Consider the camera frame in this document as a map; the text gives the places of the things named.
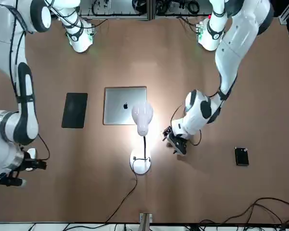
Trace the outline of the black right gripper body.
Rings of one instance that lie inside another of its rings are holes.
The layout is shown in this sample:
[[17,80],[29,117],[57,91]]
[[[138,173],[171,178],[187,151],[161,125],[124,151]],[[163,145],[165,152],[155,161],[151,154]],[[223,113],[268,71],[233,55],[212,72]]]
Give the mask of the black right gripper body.
[[24,158],[21,163],[21,171],[31,171],[34,169],[40,168],[41,160],[40,159],[32,159],[32,158]]

